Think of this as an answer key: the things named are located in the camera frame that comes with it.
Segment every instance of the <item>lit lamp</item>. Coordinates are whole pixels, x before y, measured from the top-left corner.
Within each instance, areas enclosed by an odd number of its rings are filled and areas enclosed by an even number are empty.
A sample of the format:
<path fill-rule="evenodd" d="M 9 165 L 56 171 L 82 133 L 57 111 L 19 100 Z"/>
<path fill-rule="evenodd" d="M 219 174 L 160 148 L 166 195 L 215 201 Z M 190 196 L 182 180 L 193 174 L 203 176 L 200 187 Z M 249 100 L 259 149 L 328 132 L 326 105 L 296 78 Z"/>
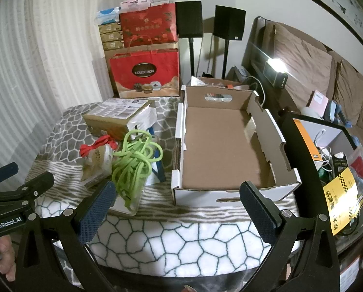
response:
<path fill-rule="evenodd" d="M 281 59 L 269 58 L 265 62 L 263 74 L 274 88 L 285 87 L 288 79 L 287 67 Z"/>

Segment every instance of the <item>red ribbon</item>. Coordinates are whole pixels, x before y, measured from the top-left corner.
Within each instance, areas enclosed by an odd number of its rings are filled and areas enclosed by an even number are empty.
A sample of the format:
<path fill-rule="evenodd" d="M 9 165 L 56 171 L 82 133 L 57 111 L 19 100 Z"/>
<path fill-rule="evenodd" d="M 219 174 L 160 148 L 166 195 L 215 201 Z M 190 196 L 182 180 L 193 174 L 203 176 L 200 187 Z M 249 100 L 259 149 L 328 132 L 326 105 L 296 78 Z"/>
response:
<path fill-rule="evenodd" d="M 86 157 L 88 156 L 89 152 L 93 149 L 96 149 L 100 146 L 103 146 L 105 144 L 109 144 L 112 148 L 112 150 L 115 150 L 118 148 L 118 143 L 114 141 L 114 139 L 111 138 L 110 135 L 104 135 L 100 138 L 98 138 L 92 145 L 81 145 L 80 146 L 80 156 Z"/>

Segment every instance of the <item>human hand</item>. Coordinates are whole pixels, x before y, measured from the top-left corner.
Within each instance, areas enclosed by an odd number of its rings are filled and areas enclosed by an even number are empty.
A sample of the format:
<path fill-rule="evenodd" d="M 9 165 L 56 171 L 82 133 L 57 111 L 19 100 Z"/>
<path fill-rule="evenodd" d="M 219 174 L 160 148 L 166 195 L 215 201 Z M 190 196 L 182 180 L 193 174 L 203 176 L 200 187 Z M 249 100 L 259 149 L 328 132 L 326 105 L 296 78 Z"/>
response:
<path fill-rule="evenodd" d="M 15 281 L 15 251 L 9 235 L 0 237 L 0 257 L 0 273 L 5 274 L 9 282 Z"/>

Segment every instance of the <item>brown sofa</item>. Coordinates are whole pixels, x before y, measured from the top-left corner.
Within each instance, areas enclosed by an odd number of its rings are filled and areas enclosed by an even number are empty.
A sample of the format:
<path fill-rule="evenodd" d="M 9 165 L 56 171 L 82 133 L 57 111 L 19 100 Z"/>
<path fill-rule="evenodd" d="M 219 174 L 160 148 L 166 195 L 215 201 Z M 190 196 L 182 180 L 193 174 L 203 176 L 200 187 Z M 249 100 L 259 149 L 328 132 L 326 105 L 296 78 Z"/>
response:
<path fill-rule="evenodd" d="M 281 58 L 293 75 L 280 93 L 268 89 L 276 95 L 277 109 L 300 109 L 318 89 L 342 105 L 353 125 L 348 132 L 363 146 L 363 76 L 350 63 L 300 30 L 257 17 L 243 64 L 251 72 L 262 70 L 269 57 Z"/>

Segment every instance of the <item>green cord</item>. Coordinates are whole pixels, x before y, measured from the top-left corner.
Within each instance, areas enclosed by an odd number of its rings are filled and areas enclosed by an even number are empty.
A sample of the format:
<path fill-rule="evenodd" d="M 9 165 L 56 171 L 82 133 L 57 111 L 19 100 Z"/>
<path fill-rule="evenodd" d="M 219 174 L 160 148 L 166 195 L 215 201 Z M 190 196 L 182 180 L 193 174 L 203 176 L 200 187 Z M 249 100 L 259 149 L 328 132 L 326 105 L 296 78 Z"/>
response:
<path fill-rule="evenodd" d="M 132 134 L 141 135 L 129 142 Z M 151 133 L 133 129 L 125 135 L 122 150 L 114 153 L 117 159 L 112 163 L 112 181 L 127 208 L 130 207 L 136 191 L 145 183 L 143 179 L 151 174 L 151 163 L 160 161 L 163 157 L 161 146 L 152 139 Z M 159 150 L 159 157 L 152 158 L 156 148 Z"/>

